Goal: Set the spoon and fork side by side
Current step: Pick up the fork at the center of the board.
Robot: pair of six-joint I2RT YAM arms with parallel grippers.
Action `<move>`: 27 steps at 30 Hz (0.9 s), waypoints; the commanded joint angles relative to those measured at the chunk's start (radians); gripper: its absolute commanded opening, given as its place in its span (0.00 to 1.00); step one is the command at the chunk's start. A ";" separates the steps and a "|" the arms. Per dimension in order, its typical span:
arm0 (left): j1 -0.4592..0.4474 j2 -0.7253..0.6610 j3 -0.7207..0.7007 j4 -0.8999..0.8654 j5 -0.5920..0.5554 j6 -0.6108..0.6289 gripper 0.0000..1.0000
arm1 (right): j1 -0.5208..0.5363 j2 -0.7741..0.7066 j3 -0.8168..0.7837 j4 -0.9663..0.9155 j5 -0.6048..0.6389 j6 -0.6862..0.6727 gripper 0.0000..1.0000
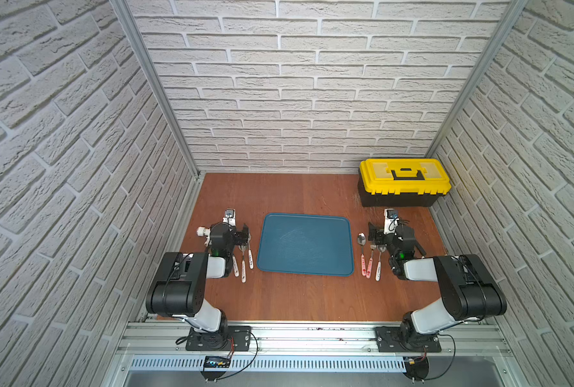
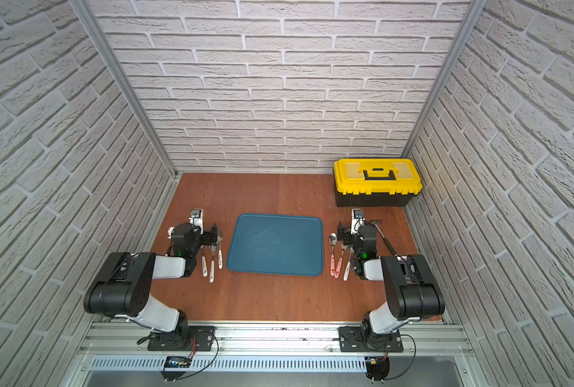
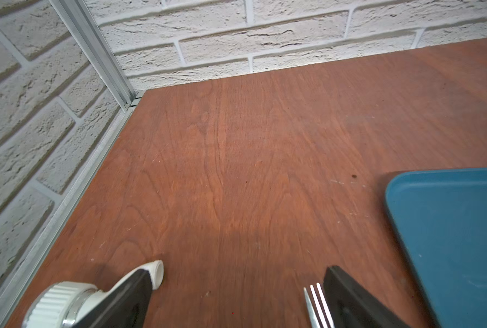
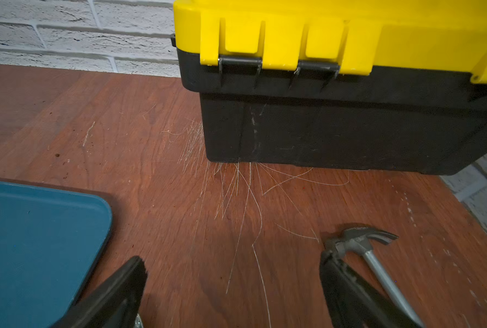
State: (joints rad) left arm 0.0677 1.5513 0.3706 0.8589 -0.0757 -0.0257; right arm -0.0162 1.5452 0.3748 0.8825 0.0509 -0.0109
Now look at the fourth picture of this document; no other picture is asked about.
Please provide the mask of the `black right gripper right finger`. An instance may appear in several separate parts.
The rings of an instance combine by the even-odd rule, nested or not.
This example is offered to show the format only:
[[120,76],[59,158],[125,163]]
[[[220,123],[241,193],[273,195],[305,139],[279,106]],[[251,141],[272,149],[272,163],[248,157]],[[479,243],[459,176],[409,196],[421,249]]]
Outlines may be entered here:
[[418,327],[330,250],[321,252],[319,277],[334,327]]

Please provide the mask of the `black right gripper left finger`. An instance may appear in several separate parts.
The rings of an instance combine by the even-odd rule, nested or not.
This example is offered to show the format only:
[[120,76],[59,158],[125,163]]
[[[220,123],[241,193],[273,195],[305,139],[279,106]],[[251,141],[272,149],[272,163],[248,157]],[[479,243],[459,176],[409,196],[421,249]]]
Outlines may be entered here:
[[134,256],[53,327],[135,327],[148,273]]

